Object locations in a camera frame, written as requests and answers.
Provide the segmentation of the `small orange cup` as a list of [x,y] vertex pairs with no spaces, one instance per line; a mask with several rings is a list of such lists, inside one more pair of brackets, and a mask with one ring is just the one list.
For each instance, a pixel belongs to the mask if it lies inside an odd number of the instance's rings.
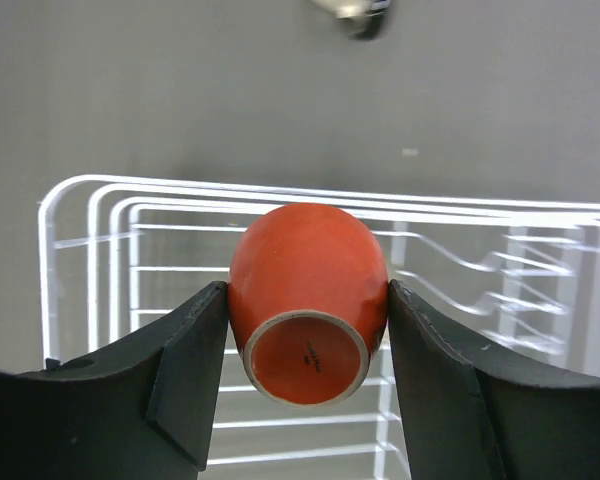
[[349,397],[384,335],[388,283],[376,237],[339,208],[288,204],[256,220],[238,241],[228,286],[249,380],[290,405]]

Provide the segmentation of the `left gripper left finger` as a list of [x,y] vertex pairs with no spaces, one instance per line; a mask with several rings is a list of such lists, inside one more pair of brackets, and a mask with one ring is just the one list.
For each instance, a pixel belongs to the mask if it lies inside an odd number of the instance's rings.
[[0,479],[194,479],[206,469],[228,329],[216,281],[66,363],[0,371]]

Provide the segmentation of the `cream dimpled mug black handle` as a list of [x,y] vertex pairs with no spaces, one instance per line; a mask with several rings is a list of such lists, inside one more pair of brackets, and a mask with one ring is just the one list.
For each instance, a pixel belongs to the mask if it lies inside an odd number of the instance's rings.
[[358,41],[378,38],[388,24],[391,0],[312,0],[311,3],[330,13],[349,37]]

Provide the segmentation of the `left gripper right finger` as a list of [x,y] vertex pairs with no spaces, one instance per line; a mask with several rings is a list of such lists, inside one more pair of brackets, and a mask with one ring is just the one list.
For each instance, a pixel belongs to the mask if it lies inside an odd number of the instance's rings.
[[509,350],[389,285],[414,479],[600,479],[600,378]]

